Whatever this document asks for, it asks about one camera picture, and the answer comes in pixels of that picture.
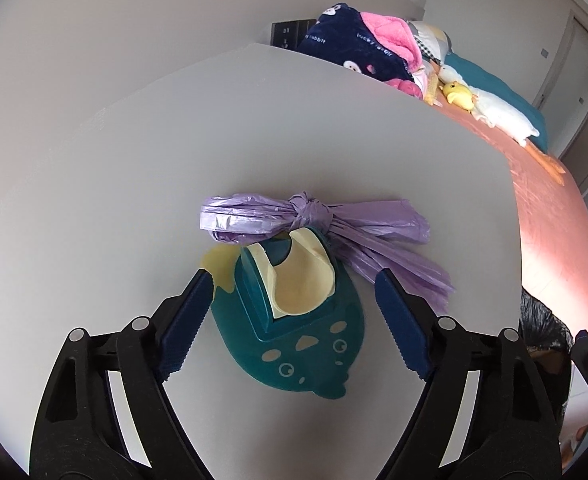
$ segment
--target beige curved insert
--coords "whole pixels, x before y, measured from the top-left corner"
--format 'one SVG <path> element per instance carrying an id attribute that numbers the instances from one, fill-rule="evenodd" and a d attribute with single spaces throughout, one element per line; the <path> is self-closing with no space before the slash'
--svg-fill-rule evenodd
<path id="1" fill-rule="evenodd" d="M 265 285 L 274 319 L 307 314 L 334 293 L 334 267 L 318 237 L 303 227 L 292 231 L 290 238 L 290 253 L 275 267 L 261 244 L 247 247 Z"/>

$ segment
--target purple plastic bag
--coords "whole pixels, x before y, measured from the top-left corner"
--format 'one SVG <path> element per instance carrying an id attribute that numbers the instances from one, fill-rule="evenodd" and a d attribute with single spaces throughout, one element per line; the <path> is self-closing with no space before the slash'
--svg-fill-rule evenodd
<path id="1" fill-rule="evenodd" d="M 306 192 L 289 200 L 239 193 L 212 197 L 200 210 L 200 228 L 226 244 L 249 245 L 305 226 L 319 229 L 335 256 L 369 282 L 389 267 L 407 292 L 437 314 L 447 311 L 449 274 L 399 243 L 430 240 L 430 225 L 407 200 L 325 205 Z"/>

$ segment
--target cartoon eye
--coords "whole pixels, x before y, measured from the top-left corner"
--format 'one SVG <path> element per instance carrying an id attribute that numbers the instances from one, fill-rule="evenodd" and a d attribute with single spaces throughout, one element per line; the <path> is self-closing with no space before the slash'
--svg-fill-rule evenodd
<path id="1" fill-rule="evenodd" d="M 332 345 L 337 354 L 342 354 L 347 350 L 347 343 L 343 339 L 337 339 Z"/>
<path id="2" fill-rule="evenodd" d="M 283 363 L 279 366 L 279 374 L 281 377 L 292 377 L 294 375 L 294 366 L 290 363 Z"/>
<path id="3" fill-rule="evenodd" d="M 353 61 L 347 60 L 346 62 L 343 63 L 343 66 L 345 68 L 349 68 L 350 70 L 354 70 L 354 72 L 358 72 L 359 74 L 362 73 L 360 71 L 359 66 L 356 63 L 354 63 Z"/>

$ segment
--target blue gripper pad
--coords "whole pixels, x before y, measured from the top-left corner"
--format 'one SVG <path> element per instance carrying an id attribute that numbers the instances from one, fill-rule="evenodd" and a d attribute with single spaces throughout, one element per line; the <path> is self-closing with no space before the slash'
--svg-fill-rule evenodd
<path id="1" fill-rule="evenodd" d="M 210 309 L 213 293 L 212 276 L 208 272 L 199 271 L 183 294 L 170 298 L 182 303 L 176 309 L 160 340 L 161 361 L 157 371 L 162 381 L 167 381 L 171 373 L 177 372 L 183 366 L 187 352 Z"/>
<path id="2" fill-rule="evenodd" d="M 376 275 L 374 294 L 405 365 L 424 381 L 432 373 L 428 339 L 385 270 Z"/>

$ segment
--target teal fabric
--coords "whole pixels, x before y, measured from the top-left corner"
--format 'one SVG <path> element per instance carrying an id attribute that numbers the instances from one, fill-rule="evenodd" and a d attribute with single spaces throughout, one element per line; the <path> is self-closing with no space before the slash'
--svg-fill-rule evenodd
<path id="1" fill-rule="evenodd" d="M 447 54 L 445 57 L 445 64 L 451 66 L 461 74 L 468 85 L 497 95 L 503 101 L 506 101 L 523 113 L 523 115 L 530 120 L 530 123 L 532 123 L 540 133 L 538 137 L 530 137 L 530 140 L 543 153 L 548 152 L 548 131 L 545 128 L 545 119 L 543 115 L 529 102 L 507 86 L 507 83 L 497 78 L 497 76 L 486 72 L 477 64 L 474 64 L 461 56 L 457 56 L 453 52 Z"/>

